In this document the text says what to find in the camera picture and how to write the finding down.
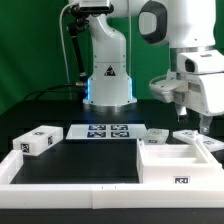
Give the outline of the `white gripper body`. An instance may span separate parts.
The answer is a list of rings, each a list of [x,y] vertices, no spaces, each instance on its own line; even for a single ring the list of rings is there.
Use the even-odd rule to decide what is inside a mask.
[[[224,114],[224,73],[186,75],[187,89],[174,91],[174,102],[205,116]]]

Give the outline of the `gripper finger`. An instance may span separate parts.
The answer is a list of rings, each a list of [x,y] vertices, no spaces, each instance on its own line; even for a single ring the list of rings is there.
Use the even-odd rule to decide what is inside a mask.
[[[209,134],[211,122],[212,122],[212,117],[200,115],[199,128],[200,128],[201,134],[203,135]]]
[[[188,114],[186,107],[178,104],[176,104],[175,107],[177,112],[177,120],[182,123],[187,122]]]

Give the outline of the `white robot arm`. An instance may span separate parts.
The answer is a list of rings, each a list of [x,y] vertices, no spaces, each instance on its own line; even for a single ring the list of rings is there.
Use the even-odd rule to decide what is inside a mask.
[[[212,118],[224,114],[224,56],[214,48],[216,0],[68,0],[78,23],[90,30],[93,74],[87,81],[86,108],[119,111],[134,105],[132,80],[126,72],[126,39],[108,18],[138,17],[147,43],[169,47],[165,76],[151,82],[153,96],[173,102],[178,117],[192,110],[199,130],[209,132]]]

